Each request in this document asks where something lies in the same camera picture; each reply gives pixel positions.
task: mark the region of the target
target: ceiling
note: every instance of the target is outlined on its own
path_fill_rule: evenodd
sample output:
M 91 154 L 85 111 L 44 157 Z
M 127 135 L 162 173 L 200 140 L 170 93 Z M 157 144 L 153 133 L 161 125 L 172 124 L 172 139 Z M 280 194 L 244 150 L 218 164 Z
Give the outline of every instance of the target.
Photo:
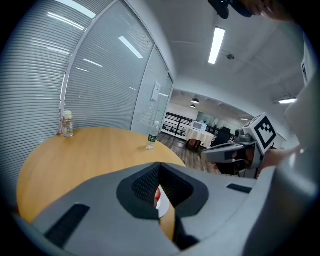
M 302 32 L 291 23 L 245 18 L 232 7 L 220 18 L 207 0 L 145 0 L 159 20 L 178 72 L 190 67 L 219 70 L 245 79 L 269 99 L 296 97 L 304 87 Z M 208 63 L 215 27 L 225 29 L 216 64 Z M 226 55 L 233 54 L 235 60 Z
M 181 106 L 190 107 L 193 103 L 191 100 L 197 98 L 199 104 L 194 104 L 198 111 L 211 115 L 213 117 L 223 119 L 223 120 L 235 120 L 241 122 L 240 118 L 245 118 L 248 120 L 253 119 L 254 117 L 236 107 L 225 104 L 219 100 L 208 98 L 201 95 L 195 95 L 190 92 L 181 91 L 174 89 L 171 96 L 171 103 L 175 103 Z

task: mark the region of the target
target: green bottle label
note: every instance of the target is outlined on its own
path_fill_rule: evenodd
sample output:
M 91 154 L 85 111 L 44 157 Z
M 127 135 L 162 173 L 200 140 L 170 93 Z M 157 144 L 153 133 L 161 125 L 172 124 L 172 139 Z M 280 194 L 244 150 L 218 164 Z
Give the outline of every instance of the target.
M 157 138 L 157 136 L 149 135 L 148 141 L 152 142 L 152 143 L 155 143 L 156 142 L 156 138 Z

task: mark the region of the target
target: floor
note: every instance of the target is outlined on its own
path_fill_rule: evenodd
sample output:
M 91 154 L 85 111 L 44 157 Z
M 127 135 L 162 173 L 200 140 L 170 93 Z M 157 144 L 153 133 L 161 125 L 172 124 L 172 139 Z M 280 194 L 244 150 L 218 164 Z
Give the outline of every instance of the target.
M 214 170 L 214 166 L 203 161 L 199 154 L 186 149 L 186 141 L 173 137 L 171 135 L 161 132 L 156 138 L 157 141 L 166 145 L 183 161 L 186 167 L 204 171 L 211 174 L 220 174 L 218 170 Z

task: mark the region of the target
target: background table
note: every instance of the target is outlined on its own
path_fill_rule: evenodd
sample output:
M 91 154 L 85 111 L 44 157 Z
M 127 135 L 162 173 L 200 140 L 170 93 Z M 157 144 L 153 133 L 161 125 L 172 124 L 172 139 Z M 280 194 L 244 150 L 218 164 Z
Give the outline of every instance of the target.
M 25 161 L 17 185 L 20 215 L 33 222 L 48 205 L 81 183 L 99 175 L 152 162 L 185 166 L 168 147 L 156 141 L 146 149 L 148 137 L 110 127 L 74 130 L 71 138 L 56 135 L 39 145 Z M 160 224 L 172 239 L 175 212 L 170 206 Z
M 210 132 L 199 131 L 196 129 L 192 129 L 190 127 L 186 128 L 185 137 L 186 137 L 186 141 L 189 141 L 189 140 L 201 141 L 205 148 L 210 148 L 211 142 L 215 138 L 215 136 Z

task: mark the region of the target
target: plastic water bottle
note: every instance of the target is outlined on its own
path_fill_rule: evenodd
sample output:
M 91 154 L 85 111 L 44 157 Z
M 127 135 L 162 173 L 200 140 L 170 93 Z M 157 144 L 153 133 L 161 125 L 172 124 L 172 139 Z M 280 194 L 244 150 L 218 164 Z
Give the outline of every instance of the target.
M 159 134 L 159 130 L 160 130 L 160 124 L 158 121 L 154 122 L 154 125 L 150 131 L 149 137 L 148 137 L 148 141 L 146 144 L 146 149 L 147 150 L 152 150 L 154 148 L 154 145 L 156 143 L 156 139 L 157 136 Z

